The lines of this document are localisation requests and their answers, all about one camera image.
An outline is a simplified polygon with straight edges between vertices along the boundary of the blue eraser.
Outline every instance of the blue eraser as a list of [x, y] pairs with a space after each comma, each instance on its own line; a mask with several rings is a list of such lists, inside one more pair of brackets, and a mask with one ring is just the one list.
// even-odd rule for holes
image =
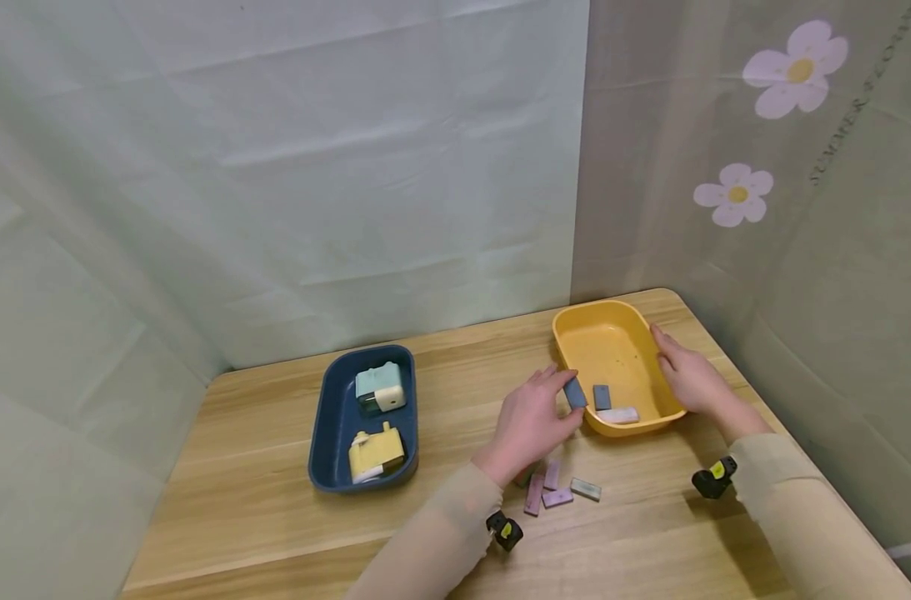
[[573, 377], [573, 379], [565, 384], [562, 389], [565, 392], [565, 397], [568, 399], [568, 405], [571, 406], [573, 410], [588, 406], [588, 402], [586, 402], [585, 399], [585, 392], [582, 391], [582, 386], [579, 384], [577, 377]]
[[607, 411], [612, 408], [612, 398], [608, 397], [607, 385], [593, 386], [593, 392], [595, 394], [595, 410]]

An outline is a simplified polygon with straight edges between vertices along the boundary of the purple eraser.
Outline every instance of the purple eraser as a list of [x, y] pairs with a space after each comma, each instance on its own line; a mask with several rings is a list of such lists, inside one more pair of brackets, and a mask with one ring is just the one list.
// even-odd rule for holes
[[562, 463], [554, 458], [548, 461], [548, 470], [545, 472], [545, 490], [558, 490], [558, 472], [562, 470]]
[[538, 510], [541, 508], [538, 499], [542, 497], [542, 486], [545, 482], [545, 476], [542, 473], [532, 475], [532, 480], [528, 482], [528, 494], [525, 497], [525, 513], [531, 514], [532, 517], [538, 516]]
[[546, 509], [560, 504], [569, 504], [569, 502], [573, 501], [573, 491], [569, 490], [568, 487], [563, 487], [555, 492], [545, 492], [542, 494], [542, 501]]

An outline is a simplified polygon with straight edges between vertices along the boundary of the hand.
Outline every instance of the hand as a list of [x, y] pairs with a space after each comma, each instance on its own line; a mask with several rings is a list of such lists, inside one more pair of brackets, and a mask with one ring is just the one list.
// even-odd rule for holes
[[658, 366], [678, 402], [712, 418], [726, 443], [772, 432], [756, 409], [735, 396], [705, 356], [680, 345], [658, 326], [652, 326], [652, 337], [658, 346]]
[[573, 434], [582, 422], [583, 409], [560, 418], [555, 397], [575, 374], [556, 372], [555, 365], [549, 365], [512, 390], [502, 402], [492, 441], [473, 456], [475, 466], [504, 488], [521, 469], [544, 458]]
[[652, 326], [652, 337], [658, 346], [658, 365], [665, 381], [685, 409], [711, 413], [735, 398], [732, 388], [705, 356], [680, 345], [658, 326]]

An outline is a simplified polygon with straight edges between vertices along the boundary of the navy blue plastic tray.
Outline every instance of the navy blue plastic tray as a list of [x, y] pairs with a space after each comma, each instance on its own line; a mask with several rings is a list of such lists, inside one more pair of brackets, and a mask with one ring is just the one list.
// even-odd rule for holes
[[[367, 416], [355, 399], [355, 374], [380, 367], [387, 361], [398, 365], [405, 406], [379, 415]], [[367, 347], [343, 354], [328, 366], [322, 379], [315, 412], [315, 430], [308, 454], [308, 477], [318, 490], [331, 493], [359, 493], [397, 486], [408, 481], [418, 467], [418, 409], [415, 394], [415, 358], [398, 345]], [[405, 463], [387, 476], [352, 483], [348, 447], [359, 431], [375, 433], [388, 421], [398, 428], [405, 447]]]

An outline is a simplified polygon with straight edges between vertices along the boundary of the yellow flower center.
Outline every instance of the yellow flower center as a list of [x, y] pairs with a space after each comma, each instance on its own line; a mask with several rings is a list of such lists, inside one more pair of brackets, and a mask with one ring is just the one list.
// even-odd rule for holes
[[810, 58], [799, 58], [789, 66], [785, 76], [788, 77], [789, 83], [804, 83], [808, 78], [813, 76], [815, 63]]
[[728, 201], [732, 203], [743, 203], [749, 198], [749, 191], [741, 185], [734, 186], [728, 190]]

